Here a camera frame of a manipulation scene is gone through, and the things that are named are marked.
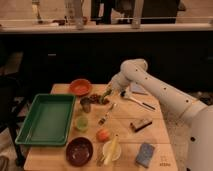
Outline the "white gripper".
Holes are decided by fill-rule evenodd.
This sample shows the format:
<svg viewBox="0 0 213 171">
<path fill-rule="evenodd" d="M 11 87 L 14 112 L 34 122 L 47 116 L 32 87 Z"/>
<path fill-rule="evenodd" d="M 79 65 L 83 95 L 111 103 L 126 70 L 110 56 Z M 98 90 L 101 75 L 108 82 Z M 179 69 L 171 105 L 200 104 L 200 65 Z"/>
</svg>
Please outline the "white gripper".
<svg viewBox="0 0 213 171">
<path fill-rule="evenodd" d="M 114 75 L 110 81 L 110 87 L 105 91 L 105 96 L 110 96 L 113 91 L 122 92 L 128 86 L 128 79 L 122 74 L 118 73 Z"/>
</svg>

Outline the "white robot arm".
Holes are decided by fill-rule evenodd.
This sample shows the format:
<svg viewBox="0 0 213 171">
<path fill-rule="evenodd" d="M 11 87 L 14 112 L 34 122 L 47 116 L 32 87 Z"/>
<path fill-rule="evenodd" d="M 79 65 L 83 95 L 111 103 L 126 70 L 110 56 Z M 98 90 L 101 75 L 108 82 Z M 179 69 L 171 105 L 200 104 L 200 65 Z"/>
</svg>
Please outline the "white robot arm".
<svg viewBox="0 0 213 171">
<path fill-rule="evenodd" d="M 144 87 L 177 114 L 190 128 L 187 171 L 213 171 L 213 105 L 153 77 L 145 59 L 125 60 L 108 83 L 112 92 L 122 92 L 131 82 Z"/>
</svg>

